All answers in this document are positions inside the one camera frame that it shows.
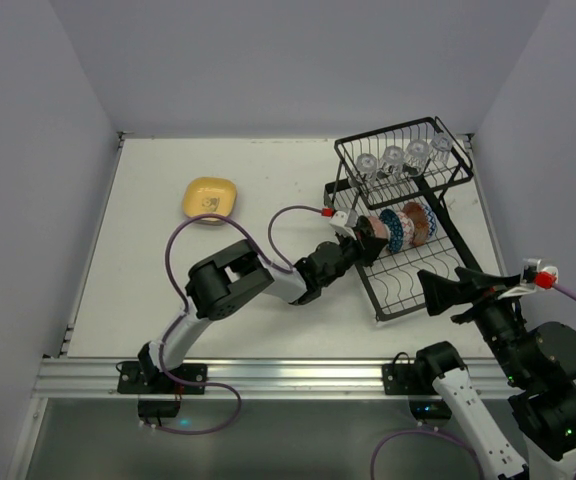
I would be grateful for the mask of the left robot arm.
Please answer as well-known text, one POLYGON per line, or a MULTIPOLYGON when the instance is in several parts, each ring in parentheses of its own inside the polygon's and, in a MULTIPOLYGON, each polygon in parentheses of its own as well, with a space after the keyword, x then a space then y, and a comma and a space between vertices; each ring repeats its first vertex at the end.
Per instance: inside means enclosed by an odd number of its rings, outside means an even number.
POLYGON ((337 241, 323 242, 288 271, 262 258, 249 239, 238 241, 189 271, 182 308, 156 339, 138 353, 144 383, 151 385, 183 363, 188 351, 214 322, 237 313, 261 294, 306 305, 351 268, 370 266, 390 235, 382 222, 362 217, 361 226, 337 241))

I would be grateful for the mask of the pink floral-inside bowl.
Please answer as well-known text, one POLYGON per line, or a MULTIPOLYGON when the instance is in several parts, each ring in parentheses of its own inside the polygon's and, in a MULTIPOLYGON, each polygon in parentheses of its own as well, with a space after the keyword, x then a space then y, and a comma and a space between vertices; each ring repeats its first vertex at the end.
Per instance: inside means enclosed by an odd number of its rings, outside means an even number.
POLYGON ((389 242, 391 236, 389 228, 375 216, 360 215, 355 230, 364 238, 377 238, 386 243, 389 242))

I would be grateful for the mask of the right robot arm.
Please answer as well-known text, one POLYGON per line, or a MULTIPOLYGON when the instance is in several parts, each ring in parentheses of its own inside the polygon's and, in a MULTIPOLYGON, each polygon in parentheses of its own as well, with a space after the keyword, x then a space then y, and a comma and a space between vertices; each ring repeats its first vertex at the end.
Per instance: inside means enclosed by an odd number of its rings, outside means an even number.
POLYGON ((454 280, 419 272, 428 313, 468 305, 453 322, 476 324, 509 385, 521 391, 509 399, 520 430, 550 460, 562 462, 576 450, 576 330, 560 322, 529 330, 519 304, 522 296, 557 289, 557 268, 530 259, 511 277, 463 267, 455 272, 454 280))

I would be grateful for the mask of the yellow panda plate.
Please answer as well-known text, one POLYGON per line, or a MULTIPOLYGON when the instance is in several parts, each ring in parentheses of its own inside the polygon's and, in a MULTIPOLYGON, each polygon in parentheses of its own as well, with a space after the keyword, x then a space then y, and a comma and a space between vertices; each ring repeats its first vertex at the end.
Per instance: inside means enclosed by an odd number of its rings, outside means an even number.
POLYGON ((230 180, 199 177, 186 187, 182 212, 188 218, 208 213, 228 217, 234 210, 237 195, 237 187, 230 180))

